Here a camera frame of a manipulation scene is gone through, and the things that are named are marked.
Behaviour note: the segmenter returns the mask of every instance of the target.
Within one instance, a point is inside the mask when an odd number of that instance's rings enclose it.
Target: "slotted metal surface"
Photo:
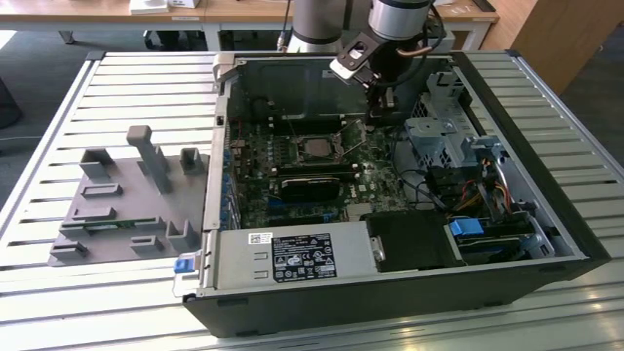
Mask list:
[[[5,223],[0,241],[0,350],[621,347],[621,171],[530,72],[520,67],[521,62],[501,53],[469,53],[469,57],[613,256],[610,263],[574,281],[545,286],[510,306],[260,338],[212,337],[172,295],[173,259],[45,266],[60,218],[81,177],[77,162],[84,148],[106,146],[112,157],[137,156],[125,145],[124,130],[132,124],[152,126],[153,141],[162,145],[165,154],[177,154],[181,147],[196,146],[204,151],[210,147],[212,55],[109,53],[102,61],[82,67],[0,213],[0,223]],[[477,115],[492,132],[482,112],[477,111]],[[414,292],[414,298],[425,297]]]

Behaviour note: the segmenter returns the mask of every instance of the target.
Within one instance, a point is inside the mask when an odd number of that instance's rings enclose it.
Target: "green circuit board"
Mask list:
[[[348,222],[353,220],[353,214],[348,213],[353,204],[366,204],[364,208],[369,205],[370,212],[408,208],[408,199],[388,160],[392,143],[388,128],[365,131],[360,121],[346,120],[338,137],[336,134],[276,136],[261,124],[242,124],[241,130],[234,127],[230,134],[242,228],[312,224],[320,219],[324,223]],[[341,148],[342,153],[348,151],[340,162],[357,165],[357,178],[340,183],[338,196],[332,200],[284,203],[278,191],[281,181],[270,176],[270,168],[276,164],[288,167],[305,162],[306,155],[297,151],[296,138],[330,140],[332,137],[336,148]],[[332,162],[329,157],[314,160]]]

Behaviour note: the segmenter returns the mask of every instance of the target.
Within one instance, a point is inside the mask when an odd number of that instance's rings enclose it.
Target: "motherboard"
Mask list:
[[[390,162],[393,129],[368,129],[358,117],[316,121],[232,123],[241,228],[357,221],[409,207]]]

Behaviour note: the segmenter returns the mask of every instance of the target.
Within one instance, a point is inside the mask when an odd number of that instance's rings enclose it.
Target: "barcode sticker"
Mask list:
[[[249,245],[270,244],[273,233],[249,233]]]

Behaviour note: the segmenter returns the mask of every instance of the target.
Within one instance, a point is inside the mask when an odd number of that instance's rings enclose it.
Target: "power supply label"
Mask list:
[[[338,276],[328,233],[273,238],[272,250],[277,283]]]

